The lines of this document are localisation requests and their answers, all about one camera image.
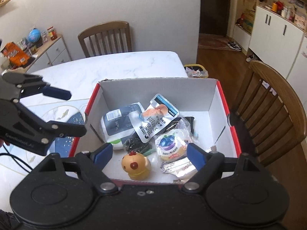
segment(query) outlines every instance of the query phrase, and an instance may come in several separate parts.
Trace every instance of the globe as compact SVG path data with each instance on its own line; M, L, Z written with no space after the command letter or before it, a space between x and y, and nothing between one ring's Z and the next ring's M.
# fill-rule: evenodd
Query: globe
M38 29L35 28L29 33L29 41L31 43L37 42L39 38L40 38L40 31Z

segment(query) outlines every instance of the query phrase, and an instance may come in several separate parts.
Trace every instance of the white marble table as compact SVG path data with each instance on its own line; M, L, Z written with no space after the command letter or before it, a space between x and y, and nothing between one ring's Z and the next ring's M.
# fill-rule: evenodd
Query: white marble table
M35 72L43 76L43 80L54 87L71 91L72 98L68 103L80 103L84 108L84 100L89 99L96 84L104 79L150 78L150 77L187 77L183 65L174 52L151 51L118 53L76 60ZM21 99L21 103L32 111L39 106L46 109L63 100L44 97L41 94ZM18 147L12 154L25 159L25 150ZM26 176L10 157L0 158L0 209L11 211L9 204L13 188Z

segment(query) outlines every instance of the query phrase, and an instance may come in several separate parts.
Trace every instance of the drawer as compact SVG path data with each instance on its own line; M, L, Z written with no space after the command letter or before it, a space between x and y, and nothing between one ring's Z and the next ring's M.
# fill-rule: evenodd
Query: drawer
M46 51L50 61L53 62L60 55L60 53L63 52L64 49L64 41L62 38L60 38Z
M67 50L64 49L64 51L55 59L55 61L52 62L52 65L55 66L55 65L62 64L68 61L70 61L70 58L69 58Z
M30 68L27 70L27 73L33 73L44 68L51 67L51 62L46 53L43 53Z

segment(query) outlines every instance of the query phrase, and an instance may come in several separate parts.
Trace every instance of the red rug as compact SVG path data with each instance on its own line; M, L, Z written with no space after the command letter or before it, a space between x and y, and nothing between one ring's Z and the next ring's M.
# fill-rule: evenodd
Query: red rug
M198 39L198 48L235 51L227 46L228 39L219 35L202 35Z

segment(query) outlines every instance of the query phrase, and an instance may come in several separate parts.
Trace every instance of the blue gripper pad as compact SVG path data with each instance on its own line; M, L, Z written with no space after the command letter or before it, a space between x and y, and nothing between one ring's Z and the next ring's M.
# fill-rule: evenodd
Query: blue gripper pad
M45 96L63 99L63 100L70 100L70 98L72 97L72 94L70 93L70 91L48 86L48 85L42 89L42 92Z
M106 143L99 149L91 153L91 160L93 163L102 170L113 156L113 146L110 143Z
M196 144L190 143L187 147L187 157L197 170L200 170L206 165L206 153L203 149L199 148Z

